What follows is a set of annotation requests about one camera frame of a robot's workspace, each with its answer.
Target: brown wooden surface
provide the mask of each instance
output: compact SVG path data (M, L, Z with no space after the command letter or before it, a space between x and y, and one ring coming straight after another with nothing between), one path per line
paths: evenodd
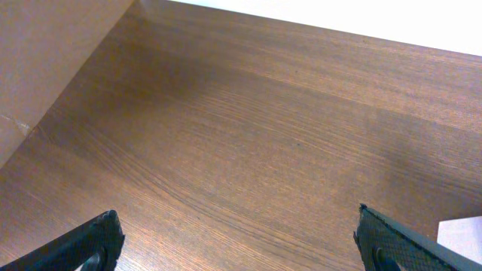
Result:
M107 209L119 270L360 270L360 202L482 215L480 57L156 2L0 171L0 264Z

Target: table top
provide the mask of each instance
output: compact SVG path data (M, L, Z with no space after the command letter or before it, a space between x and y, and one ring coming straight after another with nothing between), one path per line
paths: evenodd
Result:
M480 215L482 58L135 2L0 169L0 265L108 209L119 270L363 269L358 204Z

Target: brown cardboard box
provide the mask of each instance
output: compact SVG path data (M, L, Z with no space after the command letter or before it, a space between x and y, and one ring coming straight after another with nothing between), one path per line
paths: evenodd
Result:
M0 2L0 167L132 1Z

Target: white background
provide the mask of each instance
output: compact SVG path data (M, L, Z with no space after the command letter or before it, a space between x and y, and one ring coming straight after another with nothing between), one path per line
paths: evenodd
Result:
M482 1L174 0L482 56Z

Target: black object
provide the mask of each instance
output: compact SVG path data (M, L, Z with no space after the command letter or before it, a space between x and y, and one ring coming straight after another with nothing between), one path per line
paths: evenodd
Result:
M363 204L354 238L368 271L482 270L482 265Z
M114 210L104 212L52 242L0 267L10 270L112 271L125 235Z

